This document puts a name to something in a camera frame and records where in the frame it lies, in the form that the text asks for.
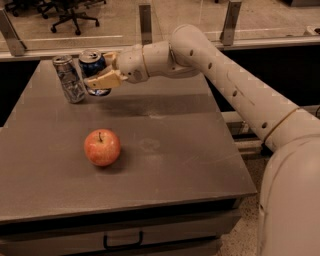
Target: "drawer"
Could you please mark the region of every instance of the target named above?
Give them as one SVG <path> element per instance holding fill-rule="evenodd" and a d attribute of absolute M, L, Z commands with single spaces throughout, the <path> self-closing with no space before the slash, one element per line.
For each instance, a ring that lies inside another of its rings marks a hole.
<path fill-rule="evenodd" d="M 122 228 L 119 229 L 108 230 L 107 225 L 104 227 L 104 231 L 99 232 L 6 242 L 0 245 L 0 253 L 6 256 L 55 256 L 105 250 L 114 253 L 115 251 L 170 242 L 219 237 L 222 234 L 229 233 L 239 219 L 240 213 L 236 209 L 226 212 L 181 215 L 159 220 L 127 223 L 126 225 L 121 224 L 118 227 Z"/>

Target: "apple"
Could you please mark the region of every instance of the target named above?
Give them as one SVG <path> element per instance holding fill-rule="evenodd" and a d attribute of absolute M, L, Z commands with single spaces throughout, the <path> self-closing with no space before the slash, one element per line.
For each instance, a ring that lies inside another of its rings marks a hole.
<path fill-rule="evenodd" d="M 108 129 L 91 132 L 84 141 L 84 152 L 89 161 L 97 166 L 114 163 L 120 155 L 118 136 Z"/>

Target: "floor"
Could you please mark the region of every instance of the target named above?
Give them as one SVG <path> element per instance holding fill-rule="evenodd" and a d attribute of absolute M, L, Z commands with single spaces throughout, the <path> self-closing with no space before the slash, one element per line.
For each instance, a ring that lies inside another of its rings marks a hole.
<path fill-rule="evenodd" d="M 19 17 L 8 14 L 17 34 L 29 50 L 60 49 L 74 47 L 122 46 L 141 42 L 140 4 L 151 4 L 153 41 L 168 39 L 181 24 L 198 26 L 212 41 L 218 41 L 227 12 L 228 0 L 109 0 L 106 5 L 97 4 L 88 15 L 100 20 L 100 27 L 90 21 L 81 21 L 82 34 L 76 36 L 74 27 L 65 23 L 50 31 L 58 20 L 54 11 L 43 19 L 34 9 L 20 11 Z M 243 0 L 236 27 L 236 39 L 303 36 L 308 26 L 320 26 L 320 7 L 293 8 L 284 0 Z M 0 35 L 0 51 L 7 51 Z M 247 165 L 257 190 L 268 156 L 260 155 L 258 140 L 235 141 Z M 249 197 L 240 206 L 242 219 L 232 232 L 222 236 L 222 248 L 216 256 L 256 255 L 259 193 Z"/>

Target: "blue can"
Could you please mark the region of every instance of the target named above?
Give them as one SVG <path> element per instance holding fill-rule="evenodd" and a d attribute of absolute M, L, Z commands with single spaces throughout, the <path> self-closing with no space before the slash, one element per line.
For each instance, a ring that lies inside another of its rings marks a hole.
<path fill-rule="evenodd" d="M 82 78 L 94 76 L 107 67 L 101 52 L 96 49 L 88 49 L 80 53 L 79 66 L 82 71 Z M 87 92 L 94 96 L 105 96 L 111 91 L 111 89 L 92 89 L 87 85 L 85 87 Z"/>

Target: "gray tabletop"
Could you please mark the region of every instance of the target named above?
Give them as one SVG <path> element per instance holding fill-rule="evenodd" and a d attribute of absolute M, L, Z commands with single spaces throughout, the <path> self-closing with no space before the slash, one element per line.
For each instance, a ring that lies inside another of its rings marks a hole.
<path fill-rule="evenodd" d="M 84 139 L 98 128 L 122 144 L 106 168 L 84 155 Z M 0 131 L 0 224 L 253 193 L 202 75 L 124 83 L 69 104 L 52 62 L 41 61 Z"/>

